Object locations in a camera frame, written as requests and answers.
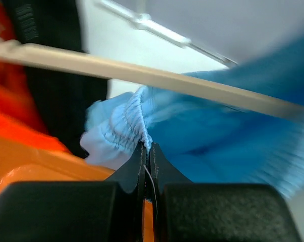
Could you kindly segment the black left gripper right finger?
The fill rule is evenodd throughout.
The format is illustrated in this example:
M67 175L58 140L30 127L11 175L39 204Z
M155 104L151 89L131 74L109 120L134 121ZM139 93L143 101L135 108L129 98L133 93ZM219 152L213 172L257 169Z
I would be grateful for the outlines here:
M164 205L161 195L167 184L191 184L192 181L176 169L165 157L160 146L152 143L149 153L149 174L151 181L153 204L154 240L160 241L165 216L162 214Z

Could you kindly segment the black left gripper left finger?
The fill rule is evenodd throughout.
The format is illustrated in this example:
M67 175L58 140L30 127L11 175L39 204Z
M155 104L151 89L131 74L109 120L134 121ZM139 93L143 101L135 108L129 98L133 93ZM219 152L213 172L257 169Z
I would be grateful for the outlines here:
M110 241L143 241L146 148L137 144L130 159L107 181L117 183Z

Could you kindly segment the light blue shorts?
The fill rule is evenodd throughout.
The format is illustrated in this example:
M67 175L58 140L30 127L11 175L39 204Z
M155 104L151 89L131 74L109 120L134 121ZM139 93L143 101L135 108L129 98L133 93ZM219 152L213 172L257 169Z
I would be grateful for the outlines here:
M241 66L192 73L304 105L304 35ZM197 183L261 183L292 197L304 188L304 117L299 123L156 87L142 86L87 110L80 144L87 162L120 168L138 142L152 143Z

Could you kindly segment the black shorts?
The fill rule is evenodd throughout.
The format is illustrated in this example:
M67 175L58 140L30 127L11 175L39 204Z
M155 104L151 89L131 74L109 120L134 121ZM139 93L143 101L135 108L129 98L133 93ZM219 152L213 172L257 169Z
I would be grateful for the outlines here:
M17 40L83 52L81 25L76 1L3 1ZM86 110L104 101L108 79L25 68L27 85L49 134L58 138L80 158L87 152L80 146L85 131Z

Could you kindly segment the orange shorts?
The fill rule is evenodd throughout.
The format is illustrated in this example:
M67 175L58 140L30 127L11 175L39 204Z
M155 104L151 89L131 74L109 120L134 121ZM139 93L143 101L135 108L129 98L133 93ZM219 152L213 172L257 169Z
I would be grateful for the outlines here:
M67 152L48 135L26 85L22 66L0 62L0 137L38 149Z

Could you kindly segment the beige hanger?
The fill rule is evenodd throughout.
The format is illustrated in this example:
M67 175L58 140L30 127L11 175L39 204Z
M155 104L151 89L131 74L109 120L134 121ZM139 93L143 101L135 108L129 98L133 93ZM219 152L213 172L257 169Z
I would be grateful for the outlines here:
M0 61L72 74L120 79L279 118L299 119L304 116L304 106L260 93L33 43L20 44L16 40L2 41L0 38Z

